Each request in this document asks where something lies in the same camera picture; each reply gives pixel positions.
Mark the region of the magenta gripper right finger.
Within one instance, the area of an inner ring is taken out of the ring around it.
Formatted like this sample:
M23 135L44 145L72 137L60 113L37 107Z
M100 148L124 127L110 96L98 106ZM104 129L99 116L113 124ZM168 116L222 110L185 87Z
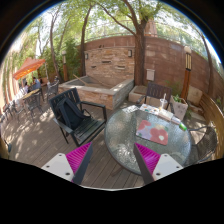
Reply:
M144 183L149 184L182 169L169 154L158 154L139 143L133 149Z

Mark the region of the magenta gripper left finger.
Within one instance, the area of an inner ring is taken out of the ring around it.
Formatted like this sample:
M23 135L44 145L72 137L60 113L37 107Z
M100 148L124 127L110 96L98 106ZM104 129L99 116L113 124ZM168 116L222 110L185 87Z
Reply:
M92 153L92 143L89 142L67 154L58 153L45 165L43 165L42 169L77 185L80 185L82 183Z

